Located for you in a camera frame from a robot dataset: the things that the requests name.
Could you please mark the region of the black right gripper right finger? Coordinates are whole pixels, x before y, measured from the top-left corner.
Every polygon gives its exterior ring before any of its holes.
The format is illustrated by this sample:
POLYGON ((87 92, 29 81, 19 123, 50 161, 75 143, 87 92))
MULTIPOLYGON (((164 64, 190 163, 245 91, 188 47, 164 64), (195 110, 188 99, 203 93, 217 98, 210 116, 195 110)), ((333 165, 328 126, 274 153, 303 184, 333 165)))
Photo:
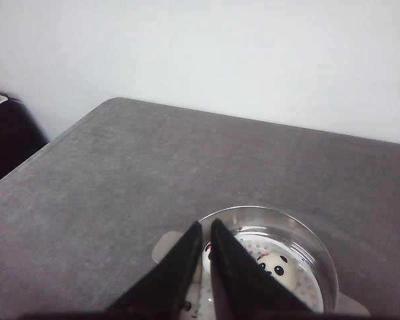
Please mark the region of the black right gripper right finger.
POLYGON ((268 275, 219 219, 211 224, 217 319, 314 319, 306 304, 268 275))

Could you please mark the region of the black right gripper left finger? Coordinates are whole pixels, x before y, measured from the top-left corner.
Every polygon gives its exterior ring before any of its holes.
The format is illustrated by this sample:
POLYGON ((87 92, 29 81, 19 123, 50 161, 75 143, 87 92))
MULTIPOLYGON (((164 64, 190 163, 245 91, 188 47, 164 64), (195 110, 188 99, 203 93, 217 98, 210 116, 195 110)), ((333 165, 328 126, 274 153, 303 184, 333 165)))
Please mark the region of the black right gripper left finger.
POLYGON ((178 319, 197 268, 202 226, 194 222, 148 274, 113 302, 115 319, 178 319))

